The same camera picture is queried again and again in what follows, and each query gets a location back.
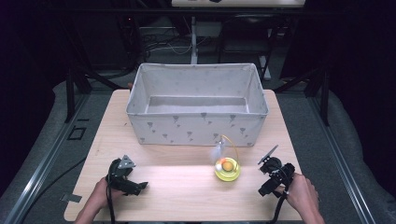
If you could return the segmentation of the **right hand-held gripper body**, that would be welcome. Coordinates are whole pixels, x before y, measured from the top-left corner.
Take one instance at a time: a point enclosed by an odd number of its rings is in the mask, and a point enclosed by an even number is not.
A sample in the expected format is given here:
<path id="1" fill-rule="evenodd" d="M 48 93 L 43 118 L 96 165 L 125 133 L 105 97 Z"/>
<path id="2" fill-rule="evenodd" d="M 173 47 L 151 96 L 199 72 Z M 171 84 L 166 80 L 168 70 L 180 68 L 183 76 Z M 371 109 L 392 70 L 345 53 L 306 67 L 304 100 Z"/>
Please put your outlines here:
<path id="1" fill-rule="evenodd" d="M 269 179 L 265 183 L 276 185 L 277 188 L 284 185 L 287 188 L 293 180 L 295 167 L 289 162 L 283 164 L 279 158 L 272 156 L 277 148 L 278 145 L 275 145 L 258 161 L 258 164 L 260 171 L 269 175 Z"/>

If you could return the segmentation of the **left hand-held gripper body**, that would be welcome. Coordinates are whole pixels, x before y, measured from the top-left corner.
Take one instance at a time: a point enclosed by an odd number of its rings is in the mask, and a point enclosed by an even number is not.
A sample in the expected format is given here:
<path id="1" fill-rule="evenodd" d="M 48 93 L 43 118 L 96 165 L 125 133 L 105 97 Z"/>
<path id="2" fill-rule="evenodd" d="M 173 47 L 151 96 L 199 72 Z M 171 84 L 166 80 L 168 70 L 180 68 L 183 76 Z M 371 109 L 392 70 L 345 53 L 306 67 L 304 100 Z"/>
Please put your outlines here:
<path id="1" fill-rule="evenodd" d="M 127 155 L 111 162 L 106 176 L 107 195 L 110 195 L 113 189 L 122 192 L 127 189 L 140 189 L 139 184 L 127 179 L 134 168 L 135 163 Z"/>

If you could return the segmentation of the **yellow cat toy with feather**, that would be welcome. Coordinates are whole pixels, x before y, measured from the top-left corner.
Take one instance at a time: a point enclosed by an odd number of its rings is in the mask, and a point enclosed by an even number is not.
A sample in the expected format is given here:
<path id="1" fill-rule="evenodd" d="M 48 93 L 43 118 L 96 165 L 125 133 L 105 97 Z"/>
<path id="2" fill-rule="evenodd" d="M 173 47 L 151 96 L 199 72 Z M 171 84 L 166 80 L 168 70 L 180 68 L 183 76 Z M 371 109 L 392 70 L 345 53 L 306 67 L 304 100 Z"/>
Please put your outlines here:
<path id="1" fill-rule="evenodd" d="M 222 134 L 212 149 L 211 159 L 214 163 L 216 177 L 224 182 L 235 181 L 241 173 L 238 148 L 233 141 Z"/>

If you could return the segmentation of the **white fabric storage box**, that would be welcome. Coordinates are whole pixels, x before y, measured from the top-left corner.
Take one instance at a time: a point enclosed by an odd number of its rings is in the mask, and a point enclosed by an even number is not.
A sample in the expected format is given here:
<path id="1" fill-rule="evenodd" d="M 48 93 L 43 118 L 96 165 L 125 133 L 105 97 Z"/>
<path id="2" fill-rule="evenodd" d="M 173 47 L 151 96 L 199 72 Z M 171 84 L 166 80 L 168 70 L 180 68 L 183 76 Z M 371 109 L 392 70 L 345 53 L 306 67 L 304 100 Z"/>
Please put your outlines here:
<path id="1" fill-rule="evenodd" d="M 141 144 L 256 143 L 269 107 L 253 63 L 139 66 L 126 114 Z"/>

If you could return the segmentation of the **person's left hand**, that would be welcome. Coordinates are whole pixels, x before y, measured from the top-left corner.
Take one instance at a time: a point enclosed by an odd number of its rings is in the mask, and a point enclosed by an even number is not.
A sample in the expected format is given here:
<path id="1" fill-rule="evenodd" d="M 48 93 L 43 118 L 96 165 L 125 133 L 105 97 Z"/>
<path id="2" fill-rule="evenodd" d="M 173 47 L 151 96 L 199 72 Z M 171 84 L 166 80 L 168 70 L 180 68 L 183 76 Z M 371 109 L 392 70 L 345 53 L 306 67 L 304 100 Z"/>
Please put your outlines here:
<path id="1" fill-rule="evenodd" d="M 91 201 L 94 210 L 99 212 L 102 208 L 107 206 L 107 182 L 104 178 L 100 179 L 92 192 Z"/>

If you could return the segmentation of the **person's right hand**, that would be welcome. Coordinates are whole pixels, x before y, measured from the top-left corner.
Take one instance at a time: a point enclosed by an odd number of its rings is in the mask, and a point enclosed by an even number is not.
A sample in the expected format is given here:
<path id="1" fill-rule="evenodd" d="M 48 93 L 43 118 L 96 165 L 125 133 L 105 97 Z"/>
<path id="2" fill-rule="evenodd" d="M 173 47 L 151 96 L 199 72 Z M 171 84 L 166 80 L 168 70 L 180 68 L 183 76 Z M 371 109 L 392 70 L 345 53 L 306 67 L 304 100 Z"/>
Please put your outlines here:
<path id="1" fill-rule="evenodd" d="M 319 214 L 318 192 L 304 175 L 295 173 L 289 189 L 277 187 L 276 192 L 287 192 L 288 203 L 300 214 L 302 219 Z"/>

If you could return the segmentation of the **grey tape strip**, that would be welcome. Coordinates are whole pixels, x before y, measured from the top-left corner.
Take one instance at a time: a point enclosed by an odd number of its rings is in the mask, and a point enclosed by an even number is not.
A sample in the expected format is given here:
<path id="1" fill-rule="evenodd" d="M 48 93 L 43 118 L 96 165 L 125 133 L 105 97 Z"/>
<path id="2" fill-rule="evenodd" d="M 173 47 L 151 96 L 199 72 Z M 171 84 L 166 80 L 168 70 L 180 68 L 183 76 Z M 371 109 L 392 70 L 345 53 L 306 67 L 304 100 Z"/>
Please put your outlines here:
<path id="1" fill-rule="evenodd" d="M 63 202 L 73 202 L 73 203 L 79 203 L 81 200 L 81 196 L 79 195 L 75 195 L 72 193 L 65 193 L 62 197 L 61 197 L 61 201 Z"/>

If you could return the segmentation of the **black tape square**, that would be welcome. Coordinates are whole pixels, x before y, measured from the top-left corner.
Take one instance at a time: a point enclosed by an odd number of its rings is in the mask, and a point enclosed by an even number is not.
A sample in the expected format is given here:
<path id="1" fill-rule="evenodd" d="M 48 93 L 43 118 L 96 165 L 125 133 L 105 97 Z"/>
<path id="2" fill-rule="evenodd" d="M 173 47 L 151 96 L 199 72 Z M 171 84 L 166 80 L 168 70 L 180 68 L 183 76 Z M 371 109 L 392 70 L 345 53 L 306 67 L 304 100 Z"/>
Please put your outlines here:
<path id="1" fill-rule="evenodd" d="M 68 140 L 81 140 L 86 132 L 86 127 L 77 127 L 74 126 L 67 136 Z"/>

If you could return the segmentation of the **black chair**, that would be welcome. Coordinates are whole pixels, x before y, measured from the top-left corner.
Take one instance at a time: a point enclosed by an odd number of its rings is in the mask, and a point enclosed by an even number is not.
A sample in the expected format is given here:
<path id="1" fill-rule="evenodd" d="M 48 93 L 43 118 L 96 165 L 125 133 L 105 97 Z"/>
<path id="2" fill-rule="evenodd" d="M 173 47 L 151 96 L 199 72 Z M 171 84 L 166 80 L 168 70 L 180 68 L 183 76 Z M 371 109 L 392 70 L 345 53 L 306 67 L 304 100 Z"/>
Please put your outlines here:
<path id="1" fill-rule="evenodd" d="M 277 21 L 274 16 L 238 15 L 221 24 L 218 63 L 225 54 L 255 54 L 264 80 L 273 49 Z"/>

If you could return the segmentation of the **white desk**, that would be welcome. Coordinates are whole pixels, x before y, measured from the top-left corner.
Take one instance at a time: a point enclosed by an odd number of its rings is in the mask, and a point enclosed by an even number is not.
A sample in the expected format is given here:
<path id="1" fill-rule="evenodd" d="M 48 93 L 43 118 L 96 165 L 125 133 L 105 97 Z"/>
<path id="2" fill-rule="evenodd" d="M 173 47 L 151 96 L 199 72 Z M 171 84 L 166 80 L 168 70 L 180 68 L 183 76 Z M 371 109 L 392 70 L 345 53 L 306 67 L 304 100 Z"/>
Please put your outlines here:
<path id="1" fill-rule="evenodd" d="M 304 7 L 306 0 L 171 0 L 173 7 Z"/>

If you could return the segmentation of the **aluminium floor rail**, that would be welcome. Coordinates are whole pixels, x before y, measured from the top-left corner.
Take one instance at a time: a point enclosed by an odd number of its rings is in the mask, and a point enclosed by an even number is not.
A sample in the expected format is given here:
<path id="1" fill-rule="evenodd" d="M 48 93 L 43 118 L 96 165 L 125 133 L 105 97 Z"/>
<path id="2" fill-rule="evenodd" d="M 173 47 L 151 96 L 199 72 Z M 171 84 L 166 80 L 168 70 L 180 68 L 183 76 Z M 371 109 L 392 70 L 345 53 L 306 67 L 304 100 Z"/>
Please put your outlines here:
<path id="1" fill-rule="evenodd" d="M 354 176 L 349 169 L 349 166 L 347 165 L 347 161 L 342 154 L 341 148 L 339 147 L 339 144 L 337 143 L 332 133 L 331 127 L 325 124 L 320 115 L 318 100 L 312 97 L 308 97 L 307 102 L 311 106 L 320 126 L 320 129 L 324 132 L 327 142 L 330 145 L 332 160 L 335 163 L 335 167 L 344 183 L 347 194 L 356 210 L 361 224 L 377 224 L 370 208 L 368 207 L 366 200 L 361 193 L 361 188 L 358 186 Z"/>
<path id="2" fill-rule="evenodd" d="M 0 224 L 22 224 L 22 218 L 27 214 L 57 160 L 66 135 L 71 132 L 76 116 L 89 98 L 88 94 L 78 97 L 72 105 L 75 111 L 69 119 L 62 117 L 62 111 L 67 110 L 66 102 L 60 98 L 55 100 L 49 118 L 21 169 L 0 198 L 0 206 L 3 208 L 0 212 Z"/>

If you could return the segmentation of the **black metal frame leg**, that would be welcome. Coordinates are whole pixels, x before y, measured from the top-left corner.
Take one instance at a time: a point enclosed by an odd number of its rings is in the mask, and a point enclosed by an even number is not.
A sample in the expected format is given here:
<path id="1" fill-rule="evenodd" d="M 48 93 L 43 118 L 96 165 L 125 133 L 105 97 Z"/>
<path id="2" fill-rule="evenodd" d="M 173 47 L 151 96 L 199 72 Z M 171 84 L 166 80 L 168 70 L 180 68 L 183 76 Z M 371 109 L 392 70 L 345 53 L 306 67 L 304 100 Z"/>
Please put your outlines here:
<path id="1" fill-rule="evenodd" d="M 68 123 L 75 114 L 75 91 L 74 91 L 74 80 L 73 80 L 72 69 L 69 69 L 65 83 L 66 83 L 67 112 L 66 112 L 66 119 L 64 122 Z"/>
<path id="2" fill-rule="evenodd" d="M 327 72 L 323 74 L 321 95 L 320 95 L 320 117 L 323 123 L 328 126 L 328 101 L 329 101 L 329 75 Z"/>

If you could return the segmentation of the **white stand post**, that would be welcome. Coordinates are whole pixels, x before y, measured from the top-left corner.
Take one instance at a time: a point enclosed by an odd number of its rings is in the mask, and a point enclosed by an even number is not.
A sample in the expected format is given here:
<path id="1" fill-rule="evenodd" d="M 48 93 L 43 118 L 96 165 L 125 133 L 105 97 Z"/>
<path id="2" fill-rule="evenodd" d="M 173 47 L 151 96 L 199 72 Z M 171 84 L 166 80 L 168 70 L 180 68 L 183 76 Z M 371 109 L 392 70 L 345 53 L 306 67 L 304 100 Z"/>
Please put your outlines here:
<path id="1" fill-rule="evenodd" d="M 191 64 L 198 64 L 196 19 L 191 17 Z"/>

